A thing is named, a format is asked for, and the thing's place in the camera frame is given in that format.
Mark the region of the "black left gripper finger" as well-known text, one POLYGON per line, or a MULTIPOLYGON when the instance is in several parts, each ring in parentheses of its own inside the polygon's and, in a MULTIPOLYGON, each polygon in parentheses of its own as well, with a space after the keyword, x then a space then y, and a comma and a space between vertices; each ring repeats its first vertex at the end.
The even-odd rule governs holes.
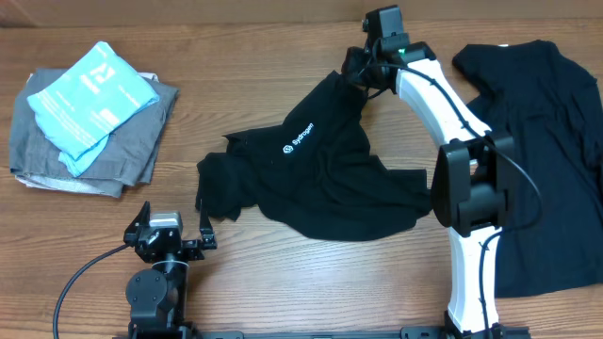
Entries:
POLYGON ((151 215, 151 205, 146 201, 137 216, 133 221, 126 227, 123 233, 123 242, 125 244, 136 244, 140 237, 140 232, 149 226, 149 220, 151 215))
POLYGON ((202 240, 204 243, 215 243, 216 242, 215 233, 214 233, 213 227, 211 225, 211 222, 209 220, 209 216, 203 208, 200 209, 199 231, 200 231, 200 234, 201 234, 201 237, 202 237, 202 240))

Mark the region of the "black polo shirt with logo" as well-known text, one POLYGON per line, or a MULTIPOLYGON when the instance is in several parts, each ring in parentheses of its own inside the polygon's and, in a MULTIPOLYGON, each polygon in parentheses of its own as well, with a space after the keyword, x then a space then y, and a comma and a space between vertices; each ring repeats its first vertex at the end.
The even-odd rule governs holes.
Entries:
POLYGON ((282 123, 226 135, 197 169, 197 209, 236 220, 258 206, 306 237, 370 241, 413 228, 432 205, 423 169, 387 169, 360 124, 367 94, 320 81, 282 123))

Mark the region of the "plain black t-shirt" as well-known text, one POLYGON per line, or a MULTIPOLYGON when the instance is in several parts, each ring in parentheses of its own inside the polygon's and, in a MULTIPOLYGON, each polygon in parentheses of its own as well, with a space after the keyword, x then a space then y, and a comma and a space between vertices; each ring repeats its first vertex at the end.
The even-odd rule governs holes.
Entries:
POLYGON ((496 295, 520 298, 602 281, 602 102, 597 80, 551 41, 507 47, 468 44, 453 59, 478 91, 468 107, 507 131, 519 182, 512 227, 543 212, 537 225, 504 234, 496 295))

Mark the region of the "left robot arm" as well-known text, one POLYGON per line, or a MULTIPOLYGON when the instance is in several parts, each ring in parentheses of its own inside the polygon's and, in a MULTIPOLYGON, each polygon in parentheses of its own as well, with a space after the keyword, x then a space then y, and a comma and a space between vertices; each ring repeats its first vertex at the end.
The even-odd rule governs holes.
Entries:
POLYGON ((156 212, 145 202, 124 231, 123 242, 150 267, 135 273, 125 288, 130 305, 130 338, 200 338, 186 320, 189 263, 218 247, 206 213, 201 213, 200 236, 183 237, 178 211, 156 212))

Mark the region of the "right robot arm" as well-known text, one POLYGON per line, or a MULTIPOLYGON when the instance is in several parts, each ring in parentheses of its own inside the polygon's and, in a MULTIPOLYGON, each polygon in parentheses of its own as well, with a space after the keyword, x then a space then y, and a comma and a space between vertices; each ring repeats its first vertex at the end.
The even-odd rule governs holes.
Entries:
POLYGON ((440 327, 404 327, 403 338, 527 338, 504 326, 495 303, 498 238, 510 215, 517 169, 513 139, 475 117, 435 53, 404 34, 348 49, 341 71, 363 87, 391 90, 422 120, 438 149, 433 212, 448 230, 451 293, 440 327))

